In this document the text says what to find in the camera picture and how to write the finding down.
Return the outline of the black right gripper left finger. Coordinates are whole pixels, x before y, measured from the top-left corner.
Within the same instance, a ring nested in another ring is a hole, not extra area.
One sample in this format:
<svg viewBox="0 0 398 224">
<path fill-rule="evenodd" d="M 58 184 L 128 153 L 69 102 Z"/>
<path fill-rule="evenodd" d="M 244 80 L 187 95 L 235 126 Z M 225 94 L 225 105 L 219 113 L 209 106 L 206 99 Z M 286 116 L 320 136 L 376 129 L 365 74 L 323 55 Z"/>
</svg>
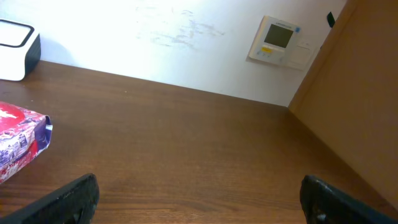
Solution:
<svg viewBox="0 0 398 224">
<path fill-rule="evenodd" d="M 100 198 L 96 176 L 85 174 L 3 218 L 1 223 L 90 224 Z"/>
</svg>

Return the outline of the white wall thermostat panel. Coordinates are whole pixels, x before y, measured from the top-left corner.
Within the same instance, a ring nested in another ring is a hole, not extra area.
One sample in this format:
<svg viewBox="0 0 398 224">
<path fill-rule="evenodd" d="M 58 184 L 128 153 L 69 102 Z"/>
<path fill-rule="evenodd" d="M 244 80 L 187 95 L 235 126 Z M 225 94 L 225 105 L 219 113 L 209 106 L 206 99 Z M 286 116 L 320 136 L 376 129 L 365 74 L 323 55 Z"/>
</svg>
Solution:
<svg viewBox="0 0 398 224">
<path fill-rule="evenodd" d="M 287 65 L 301 31 L 300 26 L 264 16 L 248 57 L 278 66 Z"/>
</svg>

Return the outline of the red purple package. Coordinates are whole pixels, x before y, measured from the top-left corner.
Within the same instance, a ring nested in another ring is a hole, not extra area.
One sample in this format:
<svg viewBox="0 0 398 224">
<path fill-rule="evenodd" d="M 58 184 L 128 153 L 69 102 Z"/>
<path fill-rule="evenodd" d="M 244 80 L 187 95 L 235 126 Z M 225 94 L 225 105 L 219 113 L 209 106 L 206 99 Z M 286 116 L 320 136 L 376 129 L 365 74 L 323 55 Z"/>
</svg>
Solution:
<svg viewBox="0 0 398 224">
<path fill-rule="evenodd" d="M 1 182 L 49 147 L 52 130 L 49 116 L 1 102 Z"/>
</svg>

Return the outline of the white barcode scanner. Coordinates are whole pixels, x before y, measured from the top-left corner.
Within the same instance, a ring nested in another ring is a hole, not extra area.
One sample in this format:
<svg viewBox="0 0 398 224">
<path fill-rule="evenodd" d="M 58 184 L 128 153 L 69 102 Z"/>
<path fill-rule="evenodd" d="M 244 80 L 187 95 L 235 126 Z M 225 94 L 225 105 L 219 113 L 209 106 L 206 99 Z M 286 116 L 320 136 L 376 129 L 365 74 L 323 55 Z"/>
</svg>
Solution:
<svg viewBox="0 0 398 224">
<path fill-rule="evenodd" d="M 1 79 L 23 80 L 40 58 L 39 31 L 28 24 L 1 19 Z"/>
</svg>

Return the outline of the black wall clip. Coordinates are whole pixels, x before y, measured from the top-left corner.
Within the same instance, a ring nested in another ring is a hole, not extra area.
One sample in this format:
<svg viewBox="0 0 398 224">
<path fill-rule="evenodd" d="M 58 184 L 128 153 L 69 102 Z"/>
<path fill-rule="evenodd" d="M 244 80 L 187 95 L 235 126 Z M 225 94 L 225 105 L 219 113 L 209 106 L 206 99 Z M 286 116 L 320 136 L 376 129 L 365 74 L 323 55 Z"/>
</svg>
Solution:
<svg viewBox="0 0 398 224">
<path fill-rule="evenodd" d="M 327 20 L 327 23 L 328 23 L 329 27 L 330 27 L 330 28 L 333 28 L 333 26 L 335 25 L 335 18 L 334 18 L 334 16 L 333 16 L 333 13 L 332 13 L 332 12 L 329 12 L 329 13 L 327 14 L 326 20 Z"/>
</svg>

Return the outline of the white wall light switch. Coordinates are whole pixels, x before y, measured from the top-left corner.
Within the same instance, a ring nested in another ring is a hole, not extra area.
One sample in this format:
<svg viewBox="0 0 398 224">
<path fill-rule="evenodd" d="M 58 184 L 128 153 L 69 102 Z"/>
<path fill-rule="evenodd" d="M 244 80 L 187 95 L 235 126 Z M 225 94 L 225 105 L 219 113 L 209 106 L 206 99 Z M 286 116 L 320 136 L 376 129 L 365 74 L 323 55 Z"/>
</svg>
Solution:
<svg viewBox="0 0 398 224">
<path fill-rule="evenodd" d="M 297 42 L 296 47 L 290 55 L 287 66 L 296 70 L 305 70 L 313 54 L 313 45 L 305 39 Z"/>
</svg>

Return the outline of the brown wooden side panel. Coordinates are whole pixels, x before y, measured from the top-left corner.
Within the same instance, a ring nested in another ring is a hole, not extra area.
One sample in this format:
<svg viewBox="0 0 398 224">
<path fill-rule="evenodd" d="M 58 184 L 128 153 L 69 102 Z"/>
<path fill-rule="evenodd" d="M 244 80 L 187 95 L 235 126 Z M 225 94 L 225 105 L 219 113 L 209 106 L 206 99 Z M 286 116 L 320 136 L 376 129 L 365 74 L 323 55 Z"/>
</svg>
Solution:
<svg viewBox="0 0 398 224">
<path fill-rule="evenodd" d="M 289 110 L 397 205 L 397 0 L 345 4 Z"/>
</svg>

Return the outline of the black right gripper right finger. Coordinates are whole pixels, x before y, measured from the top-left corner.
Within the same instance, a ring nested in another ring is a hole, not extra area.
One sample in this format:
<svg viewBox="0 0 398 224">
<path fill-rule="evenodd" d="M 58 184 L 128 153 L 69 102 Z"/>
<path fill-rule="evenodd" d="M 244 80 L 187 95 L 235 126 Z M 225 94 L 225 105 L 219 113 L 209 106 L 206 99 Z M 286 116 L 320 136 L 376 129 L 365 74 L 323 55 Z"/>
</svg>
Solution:
<svg viewBox="0 0 398 224">
<path fill-rule="evenodd" d="M 302 180 L 300 203 L 308 224 L 397 224 L 397 220 L 313 175 Z"/>
</svg>

